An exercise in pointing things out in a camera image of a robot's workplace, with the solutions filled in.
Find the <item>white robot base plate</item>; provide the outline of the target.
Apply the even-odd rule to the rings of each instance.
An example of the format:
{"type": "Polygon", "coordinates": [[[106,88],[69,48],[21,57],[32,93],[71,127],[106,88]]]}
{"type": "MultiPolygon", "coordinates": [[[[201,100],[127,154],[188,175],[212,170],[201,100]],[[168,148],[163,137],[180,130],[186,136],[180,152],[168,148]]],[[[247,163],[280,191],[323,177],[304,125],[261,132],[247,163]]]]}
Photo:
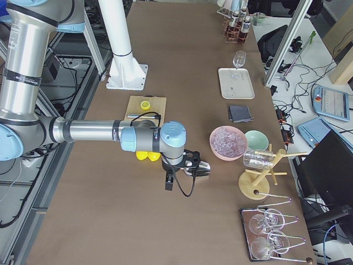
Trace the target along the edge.
{"type": "Polygon", "coordinates": [[[121,66],[120,74],[118,76],[110,76],[106,83],[107,89],[119,89],[119,90],[130,90],[130,91],[142,91],[144,90],[146,83],[146,76],[148,72],[148,65],[139,64],[142,68],[144,76],[136,77],[132,81],[128,81],[125,75],[125,70],[121,66]]]}

